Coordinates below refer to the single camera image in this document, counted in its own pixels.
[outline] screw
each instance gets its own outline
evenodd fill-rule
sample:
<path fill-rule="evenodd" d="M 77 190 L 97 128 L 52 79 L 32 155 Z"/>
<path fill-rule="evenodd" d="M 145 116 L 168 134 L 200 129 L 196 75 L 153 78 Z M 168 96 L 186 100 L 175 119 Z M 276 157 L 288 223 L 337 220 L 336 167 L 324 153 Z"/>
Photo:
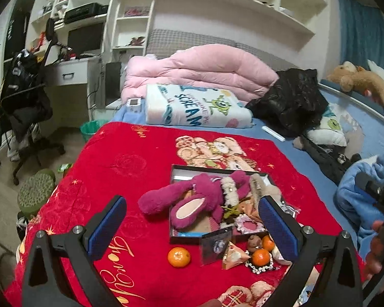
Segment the screw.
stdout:
<path fill-rule="evenodd" d="M 342 231 L 342 237 L 344 239 L 348 239 L 350 237 L 350 233 L 348 233 L 347 231 Z"/>
<path fill-rule="evenodd" d="M 314 229 L 311 226 L 304 226 L 303 227 L 303 232 L 306 233 L 306 234 L 313 234 L 314 233 Z"/>
<path fill-rule="evenodd" d="M 82 231 L 83 231 L 83 227 L 81 225 L 77 225 L 72 228 L 72 232 L 74 234 L 80 234 Z"/>
<path fill-rule="evenodd" d="M 43 231 L 42 229 L 36 233 L 36 237 L 38 238 L 42 238 L 44 236 L 45 236 L 45 231 Z"/>

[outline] red cloth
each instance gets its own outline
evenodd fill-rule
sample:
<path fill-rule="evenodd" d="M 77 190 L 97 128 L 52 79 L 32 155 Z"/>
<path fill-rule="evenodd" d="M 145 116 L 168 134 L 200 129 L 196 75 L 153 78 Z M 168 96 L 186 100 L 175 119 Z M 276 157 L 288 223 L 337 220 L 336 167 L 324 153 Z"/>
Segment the red cloth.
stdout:
<path fill-rule="evenodd" d="M 123 306 L 196 307 L 219 297 L 232 285 L 250 287 L 263 280 L 277 286 L 285 266 L 261 275 L 251 273 L 243 265 L 230 270 L 222 270 L 220 262 L 201 266 L 198 246 L 186 246 L 191 253 L 191 263 L 187 267 L 176 269 L 167 262 L 168 251 L 174 247 L 169 244 L 167 213 L 146 220 L 138 209 L 137 200 L 148 190 L 169 183 L 172 164 L 185 165 L 185 153 L 183 159 L 178 156 L 181 155 L 179 150 L 185 149 L 185 142 L 175 142 L 184 135 L 193 137 L 200 146 L 206 141 L 207 148 L 212 150 L 214 140 L 226 137 L 223 140 L 229 144 L 228 154 L 221 158 L 219 154 L 214 155 L 214 161 L 205 161 L 206 164 L 213 166 L 214 162 L 221 162 L 230 166 L 234 162 L 242 166 L 249 163 L 254 170 L 269 173 L 286 201 L 301 209 L 297 217 L 300 223 L 311 225 L 322 234 L 336 235 L 342 230 L 310 181 L 294 169 L 271 141 L 240 136 L 230 138 L 215 132 L 109 123 L 89 140 L 49 202 L 28 225 L 15 281 L 6 291 L 10 303 L 14 307 L 21 306 L 23 273 L 36 232 L 44 229 L 49 234 L 59 234 L 75 225 L 85 225 L 117 194 L 126 198 L 128 212 L 109 249 L 95 262 L 95 267 Z M 189 163 L 200 162 L 201 158 Z M 79 302 L 88 306 L 69 261 L 64 259 L 63 265 Z"/>

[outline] magenta stuffed animal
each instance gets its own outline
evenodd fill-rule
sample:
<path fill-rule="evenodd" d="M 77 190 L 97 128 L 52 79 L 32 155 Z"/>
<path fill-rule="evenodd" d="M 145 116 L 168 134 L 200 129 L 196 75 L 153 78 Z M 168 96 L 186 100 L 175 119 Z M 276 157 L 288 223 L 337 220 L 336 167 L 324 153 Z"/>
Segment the magenta stuffed animal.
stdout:
<path fill-rule="evenodd" d="M 188 190 L 194 190 L 195 194 L 178 202 Z M 249 192 L 249 177 L 244 171 L 235 171 L 225 178 L 203 173 L 189 181 L 146 192 L 139 198 L 138 205 L 144 214 L 156 214 L 178 202 L 171 210 L 171 222 L 175 228 L 184 228 L 191 225 L 202 211 L 211 212 L 213 219 L 220 223 L 223 217 L 221 206 L 237 205 Z"/>

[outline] blue curtain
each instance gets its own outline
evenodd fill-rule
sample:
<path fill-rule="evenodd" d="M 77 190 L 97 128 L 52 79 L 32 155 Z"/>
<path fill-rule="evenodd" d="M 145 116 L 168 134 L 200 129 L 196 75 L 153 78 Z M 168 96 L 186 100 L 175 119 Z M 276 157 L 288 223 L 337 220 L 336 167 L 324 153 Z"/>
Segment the blue curtain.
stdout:
<path fill-rule="evenodd" d="M 339 0 L 341 63 L 350 61 L 370 70 L 367 59 L 384 69 L 384 18 L 380 9 L 356 0 Z"/>

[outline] plaid headboard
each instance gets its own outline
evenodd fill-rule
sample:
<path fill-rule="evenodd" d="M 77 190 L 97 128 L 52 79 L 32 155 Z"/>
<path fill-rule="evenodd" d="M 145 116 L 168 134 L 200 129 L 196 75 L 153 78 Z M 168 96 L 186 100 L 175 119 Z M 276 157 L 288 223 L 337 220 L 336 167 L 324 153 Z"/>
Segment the plaid headboard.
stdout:
<path fill-rule="evenodd" d="M 213 37 L 192 32 L 183 32 L 176 30 L 154 29 L 148 39 L 146 48 L 147 54 L 155 54 L 158 59 L 163 59 L 171 56 L 177 50 L 188 49 L 193 46 L 207 44 L 223 44 L 240 48 L 246 52 L 257 56 L 264 63 L 269 65 L 273 70 L 286 70 L 289 68 L 297 68 L 296 65 L 289 63 L 286 60 L 278 58 L 270 53 L 261 51 L 252 46 L 234 42 L 233 40 Z"/>

